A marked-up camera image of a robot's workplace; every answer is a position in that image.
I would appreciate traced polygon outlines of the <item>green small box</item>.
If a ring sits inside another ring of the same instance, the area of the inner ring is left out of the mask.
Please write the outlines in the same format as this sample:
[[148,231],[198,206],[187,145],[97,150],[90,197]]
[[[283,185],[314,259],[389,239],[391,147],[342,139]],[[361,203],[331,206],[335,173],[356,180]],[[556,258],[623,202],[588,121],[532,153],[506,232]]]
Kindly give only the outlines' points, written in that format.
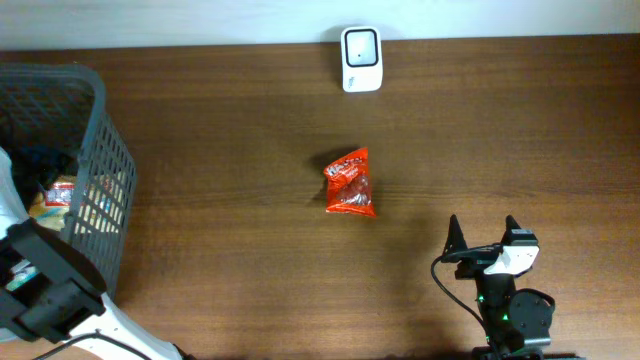
[[30,261],[22,260],[10,269],[9,281],[4,288],[9,292],[15,291],[39,273],[40,271]]

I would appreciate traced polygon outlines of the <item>white barcode scanner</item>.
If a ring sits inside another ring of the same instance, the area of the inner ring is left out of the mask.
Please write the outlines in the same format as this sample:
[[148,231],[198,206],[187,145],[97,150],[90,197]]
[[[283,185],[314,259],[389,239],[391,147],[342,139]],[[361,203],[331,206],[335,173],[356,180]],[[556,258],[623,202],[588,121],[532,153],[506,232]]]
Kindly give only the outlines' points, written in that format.
[[347,93],[377,91],[383,80],[381,37],[377,28],[354,26],[340,35],[342,88]]

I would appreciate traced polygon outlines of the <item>grey plastic basket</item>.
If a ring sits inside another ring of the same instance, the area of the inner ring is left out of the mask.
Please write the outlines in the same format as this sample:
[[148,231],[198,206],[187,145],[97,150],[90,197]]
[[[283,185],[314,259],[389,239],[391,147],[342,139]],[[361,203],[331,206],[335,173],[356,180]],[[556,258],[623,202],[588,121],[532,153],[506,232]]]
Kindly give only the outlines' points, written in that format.
[[2,64],[3,134],[21,150],[72,158],[76,183],[60,231],[116,292],[136,166],[106,111],[100,76],[82,65]]

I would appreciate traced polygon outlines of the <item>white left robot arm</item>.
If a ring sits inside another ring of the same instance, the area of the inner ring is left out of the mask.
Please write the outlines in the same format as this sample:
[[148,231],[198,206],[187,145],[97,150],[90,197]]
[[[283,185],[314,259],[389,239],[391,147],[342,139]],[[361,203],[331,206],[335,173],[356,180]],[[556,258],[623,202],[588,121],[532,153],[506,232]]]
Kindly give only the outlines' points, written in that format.
[[29,217],[12,179],[12,162],[1,153],[1,336],[45,339],[100,359],[190,359],[122,312],[107,294],[93,264]]

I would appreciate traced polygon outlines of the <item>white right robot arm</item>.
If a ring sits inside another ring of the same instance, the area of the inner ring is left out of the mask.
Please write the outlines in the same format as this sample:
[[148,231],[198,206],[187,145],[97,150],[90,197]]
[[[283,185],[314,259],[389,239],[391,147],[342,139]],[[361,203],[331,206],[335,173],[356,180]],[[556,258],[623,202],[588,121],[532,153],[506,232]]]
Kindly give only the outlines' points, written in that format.
[[[482,327],[487,345],[476,347],[471,357],[479,360],[576,359],[571,353],[547,353],[556,302],[553,297],[531,288],[518,289],[515,280],[533,267],[539,254],[533,231],[522,228],[509,215],[505,232],[497,243],[469,247],[459,225],[451,216],[443,252],[431,264],[438,287],[470,313]],[[435,268],[440,263],[455,264],[458,280],[472,280],[476,286],[473,310],[453,295],[439,280]]]

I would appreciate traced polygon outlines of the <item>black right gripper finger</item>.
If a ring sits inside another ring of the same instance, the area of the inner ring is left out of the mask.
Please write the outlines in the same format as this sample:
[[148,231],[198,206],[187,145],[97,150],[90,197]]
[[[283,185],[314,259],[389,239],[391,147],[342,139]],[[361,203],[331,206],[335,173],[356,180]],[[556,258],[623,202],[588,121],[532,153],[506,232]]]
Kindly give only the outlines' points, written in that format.
[[467,243],[464,239],[458,218],[453,214],[449,219],[448,235],[443,249],[443,254],[451,255],[467,249]]
[[536,246],[537,238],[532,230],[521,228],[512,215],[505,219],[503,246]]

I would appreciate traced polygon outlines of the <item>red snack bag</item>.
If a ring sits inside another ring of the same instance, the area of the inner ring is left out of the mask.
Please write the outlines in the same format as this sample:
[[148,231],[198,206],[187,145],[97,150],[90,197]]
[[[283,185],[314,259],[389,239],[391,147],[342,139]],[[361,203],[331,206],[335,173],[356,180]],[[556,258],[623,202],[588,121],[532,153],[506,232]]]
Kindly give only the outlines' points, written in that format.
[[376,216],[367,148],[337,159],[323,173],[328,184],[327,213]]

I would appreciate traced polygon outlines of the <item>yellow chips bag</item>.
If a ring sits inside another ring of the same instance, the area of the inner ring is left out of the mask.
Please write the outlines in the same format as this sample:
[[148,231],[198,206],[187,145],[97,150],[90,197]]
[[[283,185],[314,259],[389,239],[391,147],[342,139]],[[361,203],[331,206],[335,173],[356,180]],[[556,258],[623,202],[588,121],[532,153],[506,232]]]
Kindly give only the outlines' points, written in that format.
[[[74,226],[74,233],[101,231],[118,233],[116,225],[122,219],[123,188],[119,178],[99,175],[97,184],[88,183],[83,190],[83,200],[79,206],[80,224]],[[61,232],[69,220],[76,176],[63,175],[57,178],[49,189],[41,190],[35,197],[28,214],[49,229]]]

